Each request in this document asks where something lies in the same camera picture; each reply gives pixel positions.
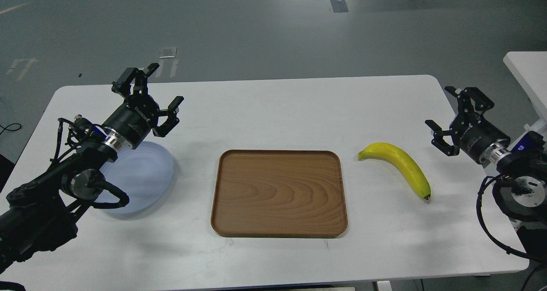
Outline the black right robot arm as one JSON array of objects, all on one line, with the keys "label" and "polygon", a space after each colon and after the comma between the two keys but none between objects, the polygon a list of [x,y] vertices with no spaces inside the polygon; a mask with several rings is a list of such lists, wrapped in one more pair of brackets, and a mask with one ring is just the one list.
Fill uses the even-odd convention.
[{"label": "black right robot arm", "polygon": [[545,139],[535,131],[525,134],[523,149],[510,148],[510,137],[486,120],[484,114],[494,107],[477,87],[444,89],[457,100],[457,114],[449,128],[426,120],[432,131],[431,144],[446,156],[465,153],[475,163],[494,166],[496,176],[486,176],[476,199],[476,214],[486,236],[504,252],[546,264],[546,254],[516,250],[498,240],[488,230],[482,214],[482,201],[491,188],[494,201],[504,215],[523,222],[546,223],[546,151]]}]

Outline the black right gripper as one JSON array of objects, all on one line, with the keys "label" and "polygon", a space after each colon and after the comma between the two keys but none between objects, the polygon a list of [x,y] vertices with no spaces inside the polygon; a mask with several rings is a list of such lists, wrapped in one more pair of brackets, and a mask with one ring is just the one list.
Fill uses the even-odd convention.
[{"label": "black right gripper", "polygon": [[[444,131],[434,120],[425,120],[432,132],[431,144],[447,156],[457,156],[460,149],[473,161],[482,165],[487,162],[484,152],[494,143],[507,147],[510,143],[508,135],[487,121],[483,114],[494,108],[490,100],[477,87],[464,89],[453,86],[444,87],[445,92],[457,100],[457,114],[450,124],[450,130]],[[453,144],[447,143],[445,137],[453,139]]]}]

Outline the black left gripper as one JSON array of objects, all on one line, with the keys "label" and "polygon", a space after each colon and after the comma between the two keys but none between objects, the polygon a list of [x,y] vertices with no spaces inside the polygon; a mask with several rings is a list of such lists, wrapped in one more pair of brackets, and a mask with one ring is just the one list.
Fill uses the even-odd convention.
[{"label": "black left gripper", "polygon": [[[112,82],[112,92],[125,101],[104,121],[102,127],[121,135],[132,149],[137,148],[150,131],[154,136],[163,138],[180,122],[177,114],[179,105],[184,101],[183,96],[176,96],[162,110],[152,97],[131,97],[148,94],[148,79],[159,67],[159,63],[151,63],[143,69],[127,68],[119,79]],[[166,117],[166,120],[158,125],[158,118],[161,117]]]}]

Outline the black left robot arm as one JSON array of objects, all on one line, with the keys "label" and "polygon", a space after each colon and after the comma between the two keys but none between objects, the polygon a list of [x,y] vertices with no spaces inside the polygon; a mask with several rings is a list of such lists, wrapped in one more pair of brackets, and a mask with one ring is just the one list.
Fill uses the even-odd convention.
[{"label": "black left robot arm", "polygon": [[127,193],[109,183],[100,168],[117,160],[123,147],[137,148],[149,133],[166,136],[179,124],[176,96],[161,109],[148,93],[148,79],[160,67],[127,68],[113,81],[112,92],[123,98],[103,124],[81,116],[57,121],[56,151],[47,170],[6,196],[1,215],[1,271],[25,262],[39,251],[54,251],[76,238],[77,221],[90,209],[119,209]]}]

